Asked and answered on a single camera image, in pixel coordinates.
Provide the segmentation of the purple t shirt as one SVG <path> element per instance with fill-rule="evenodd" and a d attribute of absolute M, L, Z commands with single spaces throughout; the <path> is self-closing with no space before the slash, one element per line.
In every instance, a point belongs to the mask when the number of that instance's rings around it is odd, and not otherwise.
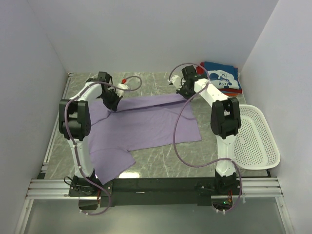
<path fill-rule="evenodd" d="M 185 102 L 179 94 L 132 97 L 121 100 L 115 112 L 101 101 L 93 102 L 88 147 L 100 182 L 133 166 L 131 151 L 200 141 L 197 120 Z"/>

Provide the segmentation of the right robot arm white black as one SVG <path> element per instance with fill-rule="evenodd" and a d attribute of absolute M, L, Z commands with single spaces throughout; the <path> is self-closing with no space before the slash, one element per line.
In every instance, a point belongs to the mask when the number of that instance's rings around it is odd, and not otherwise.
<path fill-rule="evenodd" d="M 218 90 L 212 84 L 207 70 L 198 74 L 195 67 L 195 63 L 184 63 L 183 76 L 169 75 L 168 81 L 187 100 L 186 104 L 201 96 L 212 109 L 210 126 L 217 140 L 218 158 L 210 163 L 216 163 L 214 190 L 224 195 L 238 187 L 241 180 L 234 162 L 234 142 L 241 127 L 239 101 Z"/>

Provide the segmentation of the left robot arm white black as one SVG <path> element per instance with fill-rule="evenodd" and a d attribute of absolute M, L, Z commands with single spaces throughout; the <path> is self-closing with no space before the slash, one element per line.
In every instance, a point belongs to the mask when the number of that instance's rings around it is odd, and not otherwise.
<path fill-rule="evenodd" d="M 99 72 L 97 78 L 90 78 L 82 90 L 59 103 L 59 132 L 68 141 L 73 155 L 75 172 L 71 179 L 69 196 L 101 196 L 104 191 L 96 178 L 88 149 L 88 135 L 91 131 L 89 103 L 100 98 L 110 111 L 116 111 L 124 90 L 124 84 L 113 85 L 113 78 L 106 72 Z"/>

